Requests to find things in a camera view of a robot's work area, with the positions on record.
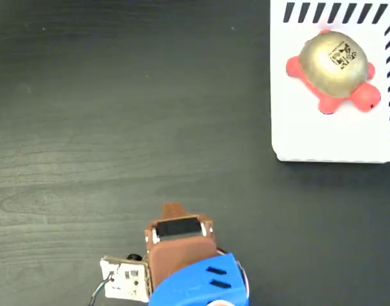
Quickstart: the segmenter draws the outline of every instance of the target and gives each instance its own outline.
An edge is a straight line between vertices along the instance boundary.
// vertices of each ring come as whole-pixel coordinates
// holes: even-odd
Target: blue gripper mount
[[[232,254],[205,259],[165,279],[153,292],[149,306],[206,306],[225,300],[248,306],[248,292]]]

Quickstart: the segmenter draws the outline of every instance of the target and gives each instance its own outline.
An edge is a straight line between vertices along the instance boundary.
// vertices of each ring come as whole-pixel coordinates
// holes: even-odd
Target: white label
[[[101,260],[103,278],[113,272],[112,281],[105,285],[105,296],[122,300],[133,300],[147,303],[146,271],[144,264],[120,263],[113,264]]]

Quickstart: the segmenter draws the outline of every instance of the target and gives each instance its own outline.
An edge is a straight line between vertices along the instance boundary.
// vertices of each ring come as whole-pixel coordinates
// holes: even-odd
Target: pink turtle body
[[[320,33],[328,32],[329,30],[323,30]],[[369,112],[372,108],[377,106],[380,102],[380,92],[379,90],[369,84],[368,82],[363,82],[359,87],[357,87],[350,96],[345,98],[333,98],[319,91],[314,87],[310,81],[307,79],[304,71],[299,63],[299,57],[291,57],[287,61],[286,67],[287,74],[290,77],[299,78],[309,90],[314,93],[319,98],[319,110],[324,114],[334,113],[342,102],[351,100],[354,106],[362,111]],[[372,79],[375,75],[375,67],[370,62],[368,63],[368,80]]]

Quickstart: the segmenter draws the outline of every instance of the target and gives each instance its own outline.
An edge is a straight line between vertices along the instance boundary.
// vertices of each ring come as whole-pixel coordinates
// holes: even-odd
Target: gold turtle shell
[[[366,81],[368,59],[349,36],[329,31],[306,42],[299,55],[308,81],[333,98],[346,98]]]

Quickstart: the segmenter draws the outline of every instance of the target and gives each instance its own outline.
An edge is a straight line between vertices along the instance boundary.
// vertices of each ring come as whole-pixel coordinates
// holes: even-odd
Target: turtle leg
[[[293,56],[287,61],[287,66],[285,67],[285,71],[290,77],[296,78],[301,76],[298,56]]]
[[[323,96],[320,98],[318,108],[320,112],[331,115],[341,104],[341,99],[331,98],[329,96]]]
[[[371,80],[375,75],[375,67],[372,63],[368,63],[368,80]]]

